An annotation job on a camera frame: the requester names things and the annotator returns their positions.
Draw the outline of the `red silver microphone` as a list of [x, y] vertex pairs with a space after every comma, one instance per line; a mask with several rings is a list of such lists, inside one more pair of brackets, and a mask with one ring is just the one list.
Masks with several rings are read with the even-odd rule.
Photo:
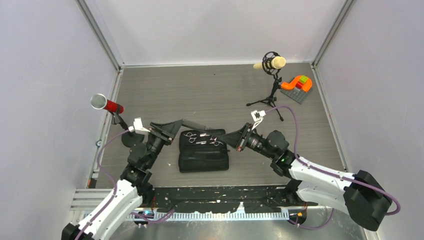
[[111, 113], [122, 114], [124, 107], [118, 103], [107, 99], [103, 94], [97, 93], [90, 99], [91, 106], [96, 110], [106, 110]]

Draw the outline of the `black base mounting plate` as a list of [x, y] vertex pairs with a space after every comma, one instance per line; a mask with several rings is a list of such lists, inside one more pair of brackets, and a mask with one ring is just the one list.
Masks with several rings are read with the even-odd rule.
[[315, 207], [304, 202], [284, 185], [197, 186], [136, 188], [143, 199], [140, 207], [160, 213], [234, 213], [244, 207], [246, 213], [276, 213], [281, 207]]

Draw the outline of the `silver scissors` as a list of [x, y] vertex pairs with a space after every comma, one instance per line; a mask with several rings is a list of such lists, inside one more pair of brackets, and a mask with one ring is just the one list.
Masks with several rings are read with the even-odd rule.
[[199, 144], [199, 145], [204, 145], [207, 143], [206, 140], [198, 140], [198, 138], [203, 138], [203, 137], [210, 137], [209, 134], [206, 133], [192, 133], [192, 132], [187, 132], [185, 134], [183, 134], [183, 136], [187, 137], [187, 141], [190, 144]]
[[216, 136], [211, 136], [211, 138], [209, 139], [209, 144], [215, 147], [223, 145], [223, 143], [219, 141]]

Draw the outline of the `black comb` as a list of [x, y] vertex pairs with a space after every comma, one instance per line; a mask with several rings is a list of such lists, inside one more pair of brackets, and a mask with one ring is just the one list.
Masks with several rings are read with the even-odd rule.
[[191, 121], [191, 120], [187, 120], [187, 119], [182, 119], [182, 126], [189, 128], [189, 129], [192, 129], [192, 130], [198, 130], [198, 131], [200, 131], [200, 130], [207, 131], [207, 130], [213, 129], [211, 127], [207, 127], [205, 125], [202, 125], [200, 123], [197, 123], [197, 122], [194, 122], [194, 121]]

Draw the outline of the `red lego brick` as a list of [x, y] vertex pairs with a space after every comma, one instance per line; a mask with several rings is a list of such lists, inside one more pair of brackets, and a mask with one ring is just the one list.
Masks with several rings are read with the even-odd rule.
[[303, 83], [297, 82], [296, 85], [295, 85], [295, 88], [301, 89], [303, 87], [303, 85], [304, 85]]

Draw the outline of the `grey lego baseplate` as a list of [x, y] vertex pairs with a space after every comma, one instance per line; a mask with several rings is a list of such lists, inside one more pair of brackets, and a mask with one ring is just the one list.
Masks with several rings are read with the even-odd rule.
[[309, 89], [309, 91], [304, 91], [302, 89], [300, 89], [299, 91], [297, 91], [296, 89], [280, 89], [280, 92], [301, 105], [305, 101], [305, 99], [313, 92], [313, 89], [311, 88]]

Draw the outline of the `black zip tool case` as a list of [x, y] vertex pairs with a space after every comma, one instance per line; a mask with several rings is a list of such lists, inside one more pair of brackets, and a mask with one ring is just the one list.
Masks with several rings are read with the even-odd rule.
[[211, 129], [206, 133], [210, 136], [198, 138], [197, 140], [206, 141], [206, 144], [188, 143], [188, 138], [183, 136], [188, 132], [202, 134], [198, 130], [182, 131], [179, 137], [179, 156], [178, 168], [181, 173], [199, 173], [226, 171], [230, 168], [229, 150], [223, 143], [220, 146], [209, 144], [211, 136], [217, 137], [224, 135], [224, 129]]

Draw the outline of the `beige microphone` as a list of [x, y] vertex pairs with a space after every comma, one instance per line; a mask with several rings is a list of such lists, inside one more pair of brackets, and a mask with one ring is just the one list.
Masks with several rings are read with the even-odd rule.
[[264, 58], [261, 62], [255, 63], [253, 68], [256, 70], [280, 70], [286, 65], [286, 59], [281, 56]]

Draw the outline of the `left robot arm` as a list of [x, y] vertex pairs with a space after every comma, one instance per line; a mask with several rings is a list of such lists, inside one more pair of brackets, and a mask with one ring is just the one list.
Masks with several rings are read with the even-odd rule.
[[147, 142], [137, 142], [130, 147], [128, 164], [119, 180], [113, 182], [111, 192], [102, 202], [77, 224], [68, 223], [61, 233], [63, 240], [108, 240], [121, 223], [139, 206], [148, 207], [153, 202], [153, 186], [149, 171], [164, 146], [174, 141], [184, 120], [169, 123], [150, 123], [143, 126], [141, 118], [118, 136], [146, 134]]

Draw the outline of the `orange curved toy piece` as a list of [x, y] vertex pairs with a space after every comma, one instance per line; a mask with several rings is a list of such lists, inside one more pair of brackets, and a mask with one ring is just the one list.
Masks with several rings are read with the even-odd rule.
[[298, 76], [294, 77], [294, 79], [291, 82], [283, 82], [280, 85], [280, 87], [282, 89], [285, 89], [285, 90], [296, 89], [296, 90], [303, 90], [305, 92], [308, 92], [309, 89], [311, 89], [312, 86], [313, 86], [313, 82], [312, 82], [312, 80], [309, 77], [308, 77], [309, 80], [303, 85], [303, 87], [301, 89], [295, 88], [296, 83], [299, 82], [300, 76], [304, 76], [304, 75], [298, 75]]

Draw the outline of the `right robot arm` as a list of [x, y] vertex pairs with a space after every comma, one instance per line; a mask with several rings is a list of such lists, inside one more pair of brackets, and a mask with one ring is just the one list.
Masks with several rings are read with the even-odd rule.
[[369, 231], [377, 231], [389, 214], [393, 200], [372, 174], [338, 171], [311, 162], [289, 150], [289, 142], [278, 130], [263, 137], [247, 123], [217, 139], [239, 152], [249, 148], [270, 159], [273, 171], [290, 179], [285, 198], [291, 205], [303, 201], [327, 206]]

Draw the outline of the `green lego brick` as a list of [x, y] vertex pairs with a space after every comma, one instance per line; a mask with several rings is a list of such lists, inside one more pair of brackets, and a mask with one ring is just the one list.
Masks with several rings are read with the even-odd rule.
[[309, 80], [309, 78], [308, 78], [307, 76], [305, 76], [305, 75], [302, 75], [302, 76], [300, 76], [300, 78], [299, 78], [299, 82], [300, 82], [300, 83], [302, 83], [303, 85], [304, 85], [305, 83], [307, 83], [307, 82], [308, 82], [308, 80]]

